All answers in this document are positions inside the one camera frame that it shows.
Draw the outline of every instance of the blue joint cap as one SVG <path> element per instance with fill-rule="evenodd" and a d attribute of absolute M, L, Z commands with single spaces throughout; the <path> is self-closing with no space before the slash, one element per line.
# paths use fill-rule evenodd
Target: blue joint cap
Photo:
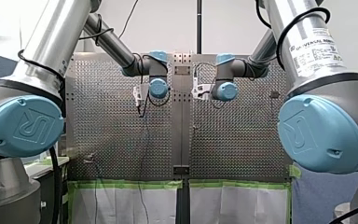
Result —
<path fill-rule="evenodd" d="M 168 92 L 167 83 L 161 78 L 153 79 L 149 84 L 149 93 L 154 98 L 163 99 Z"/>
<path fill-rule="evenodd" d="M 283 105 L 279 120 L 285 151 L 304 168 L 333 174 L 358 171 L 358 126 L 338 105 L 298 95 Z"/>
<path fill-rule="evenodd" d="M 218 54 L 216 56 L 216 65 L 222 64 L 222 63 L 228 63 L 232 60 L 235 59 L 235 56 L 233 54 L 230 53 L 223 53 L 223 54 Z"/>
<path fill-rule="evenodd" d="M 163 63 L 166 63 L 168 61 L 168 56 L 165 51 L 162 50 L 153 50 L 150 51 L 149 55 Z"/>
<path fill-rule="evenodd" d="M 232 101 L 238 95 L 238 87 L 235 83 L 225 82 L 219 86 L 216 95 L 220 101 Z"/>
<path fill-rule="evenodd" d="M 61 110 L 45 97 L 27 95 L 0 105 L 0 155 L 32 157 L 51 148 L 63 129 Z"/>

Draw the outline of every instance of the white wall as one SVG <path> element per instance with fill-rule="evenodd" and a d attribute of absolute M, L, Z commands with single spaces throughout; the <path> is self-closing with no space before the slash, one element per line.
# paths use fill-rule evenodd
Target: white wall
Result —
<path fill-rule="evenodd" d="M 47 1 L 0 0 L 1 56 L 17 60 Z M 120 34 L 133 3 L 103 0 L 99 13 Z M 332 12 L 329 28 L 346 65 L 358 71 L 358 0 L 325 0 L 323 6 Z M 122 40 L 134 52 L 195 52 L 196 12 L 196 0 L 139 0 Z M 265 31 L 255 14 L 255 0 L 203 1 L 203 53 L 251 54 Z M 83 49 L 102 51 L 91 40 L 79 42 L 77 50 Z"/>
<path fill-rule="evenodd" d="M 103 0 L 98 13 L 119 35 L 133 0 Z M 133 52 L 162 49 L 189 52 L 196 49 L 195 0 L 139 0 L 122 40 Z M 101 52 L 92 41 L 86 51 Z"/>
<path fill-rule="evenodd" d="M 0 56 L 17 61 L 48 0 L 0 0 Z M 83 42 L 76 50 L 83 51 Z"/>

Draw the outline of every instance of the metal bracket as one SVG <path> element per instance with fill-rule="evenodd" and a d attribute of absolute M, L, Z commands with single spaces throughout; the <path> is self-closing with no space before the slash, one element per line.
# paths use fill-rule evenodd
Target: metal bracket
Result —
<path fill-rule="evenodd" d="M 135 99 L 135 105 L 140 106 L 142 101 L 145 101 L 147 98 L 147 93 L 149 91 L 149 83 L 143 83 L 133 87 L 133 98 Z"/>
<path fill-rule="evenodd" d="M 188 167 L 188 165 L 173 166 L 173 174 L 174 175 L 189 175 L 190 168 Z"/>
<path fill-rule="evenodd" d="M 190 76 L 190 66 L 175 66 L 175 74 L 180 76 Z"/>

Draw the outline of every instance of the green tape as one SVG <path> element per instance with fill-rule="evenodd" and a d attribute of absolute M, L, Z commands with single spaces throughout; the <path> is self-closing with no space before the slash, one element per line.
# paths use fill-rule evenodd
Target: green tape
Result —
<path fill-rule="evenodd" d="M 296 167 L 295 165 L 290 165 L 289 166 L 289 175 L 291 177 L 295 177 L 297 179 L 299 179 L 301 177 L 301 170 Z"/>
<path fill-rule="evenodd" d="M 71 181 L 76 189 L 180 189 L 182 181 L 82 180 Z"/>
<path fill-rule="evenodd" d="M 68 157 L 59 157 L 58 162 L 68 159 Z M 40 165 L 52 165 L 51 158 L 46 158 L 40 162 L 38 162 Z"/>
<path fill-rule="evenodd" d="M 68 181 L 68 213 L 72 224 L 74 198 L 79 189 L 181 189 L 182 181 L 81 180 Z"/>
<path fill-rule="evenodd" d="M 246 189 L 290 189 L 290 183 L 264 183 L 238 180 L 190 180 L 191 188 L 222 188 L 237 187 Z"/>

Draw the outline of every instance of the universal robots logo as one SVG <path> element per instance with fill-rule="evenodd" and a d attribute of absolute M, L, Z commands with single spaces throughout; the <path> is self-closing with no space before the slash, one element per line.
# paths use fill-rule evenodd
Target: universal robots logo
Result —
<path fill-rule="evenodd" d="M 283 123 L 285 136 L 295 154 L 316 148 L 311 128 L 304 111 L 301 111 Z"/>
<path fill-rule="evenodd" d="M 29 108 L 23 112 L 13 137 L 43 145 L 46 143 L 54 121 L 52 116 Z"/>

